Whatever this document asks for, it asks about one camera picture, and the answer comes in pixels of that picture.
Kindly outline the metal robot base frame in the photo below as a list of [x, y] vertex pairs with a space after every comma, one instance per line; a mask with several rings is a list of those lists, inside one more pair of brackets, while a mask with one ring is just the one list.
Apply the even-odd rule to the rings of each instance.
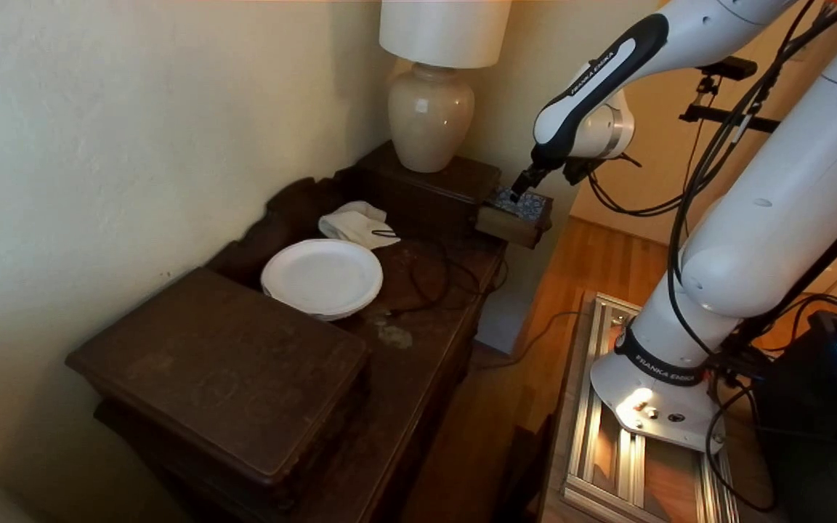
[[730, 461], [672, 448], [619, 423], [590, 385], [637, 304], [587, 294], [576, 320], [554, 416], [539, 523], [740, 523], [721, 486]]

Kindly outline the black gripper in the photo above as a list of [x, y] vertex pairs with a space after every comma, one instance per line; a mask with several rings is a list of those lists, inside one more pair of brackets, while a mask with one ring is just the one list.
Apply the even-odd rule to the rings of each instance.
[[507, 186], [507, 197], [520, 199], [529, 188], [533, 188], [557, 165], [560, 165], [557, 159], [531, 159]]

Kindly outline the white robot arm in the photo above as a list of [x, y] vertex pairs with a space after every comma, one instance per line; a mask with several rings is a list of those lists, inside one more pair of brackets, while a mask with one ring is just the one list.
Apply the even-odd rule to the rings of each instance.
[[[593, 108], [634, 79], [727, 59], [794, 0], [669, 0], [626, 25], [531, 127], [516, 194], [571, 159]], [[791, 108], [730, 191], [682, 239], [619, 346], [590, 365], [590, 385], [622, 426], [708, 449], [715, 401], [702, 365], [746, 316], [780, 303], [837, 239], [837, 54]]]

